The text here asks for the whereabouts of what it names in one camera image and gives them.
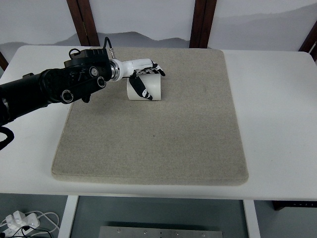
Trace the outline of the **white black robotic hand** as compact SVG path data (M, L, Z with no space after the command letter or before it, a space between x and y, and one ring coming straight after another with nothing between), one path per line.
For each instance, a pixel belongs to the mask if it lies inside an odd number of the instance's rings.
M128 61L116 60L116 68L116 79L129 77L129 83L136 94L139 97L147 100L152 100L152 95L147 91L140 77L133 73L138 72L138 74L160 74L161 76L165 76L162 68L150 59L134 59Z

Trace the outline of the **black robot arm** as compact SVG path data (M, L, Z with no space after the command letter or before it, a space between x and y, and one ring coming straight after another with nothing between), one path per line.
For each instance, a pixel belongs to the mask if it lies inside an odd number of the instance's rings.
M39 74L27 74L21 79L0 86L0 124L51 103L70 104L79 99L88 103L91 94L105 88L107 82L127 78L137 95L153 100L153 94L145 87L140 76L158 74L162 68L151 59L119 61L114 57L108 37L98 49L69 51L70 59L64 68L47 69Z

